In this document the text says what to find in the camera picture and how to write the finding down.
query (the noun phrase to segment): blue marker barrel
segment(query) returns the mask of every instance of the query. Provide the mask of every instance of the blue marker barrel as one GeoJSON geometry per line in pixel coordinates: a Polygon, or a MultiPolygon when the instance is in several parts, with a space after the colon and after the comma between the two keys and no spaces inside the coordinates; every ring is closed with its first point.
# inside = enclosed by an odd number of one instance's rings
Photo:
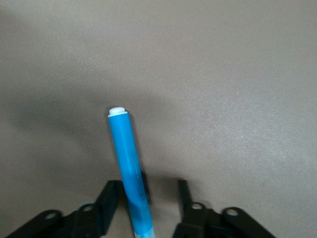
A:
{"type": "Polygon", "coordinates": [[[119,107],[112,108],[109,113],[108,120],[135,237],[155,238],[129,114],[119,107]]]}

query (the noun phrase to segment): beige background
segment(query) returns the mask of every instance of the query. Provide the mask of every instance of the beige background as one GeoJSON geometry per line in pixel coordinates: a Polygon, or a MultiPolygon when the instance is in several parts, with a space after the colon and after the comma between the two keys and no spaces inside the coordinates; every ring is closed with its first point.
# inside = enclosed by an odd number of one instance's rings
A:
{"type": "MultiPolygon", "coordinates": [[[[175,179],[277,238],[317,237],[317,1],[0,0],[0,237],[119,179],[133,115],[158,238],[175,179]]],[[[122,206],[108,237],[133,237],[122,206]]]]}

